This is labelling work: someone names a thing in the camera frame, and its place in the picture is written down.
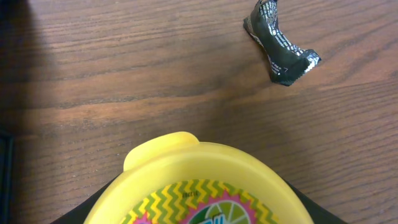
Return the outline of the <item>yellow Mentos gum bottle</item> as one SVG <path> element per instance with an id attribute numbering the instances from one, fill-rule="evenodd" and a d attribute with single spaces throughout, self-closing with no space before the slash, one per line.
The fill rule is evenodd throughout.
<path id="1" fill-rule="evenodd" d="M 239 149 L 188 132 L 147 141 L 126 156 L 87 223 L 311 223 L 293 190 Z"/>

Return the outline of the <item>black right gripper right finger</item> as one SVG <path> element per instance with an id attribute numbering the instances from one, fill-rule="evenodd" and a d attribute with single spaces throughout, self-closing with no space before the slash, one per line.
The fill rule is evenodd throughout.
<path id="1" fill-rule="evenodd" d="M 336 215 L 332 214 L 328 210 L 319 206 L 313 200 L 308 198 L 305 194 L 301 193 L 301 191 L 299 191 L 297 188 L 295 188 L 288 181 L 285 180 L 285 182 L 294 191 L 296 196 L 303 203 L 307 212 L 311 216 L 314 224 L 348 224 L 347 222 L 343 221 L 342 219 L 340 219 Z"/>

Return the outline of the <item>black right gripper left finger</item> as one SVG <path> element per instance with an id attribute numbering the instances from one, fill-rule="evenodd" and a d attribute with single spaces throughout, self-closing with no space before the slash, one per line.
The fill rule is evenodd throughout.
<path id="1" fill-rule="evenodd" d="M 79 206 L 56 219 L 51 224 L 83 224 L 96 201 L 115 179 L 116 178 L 112 179 Z"/>

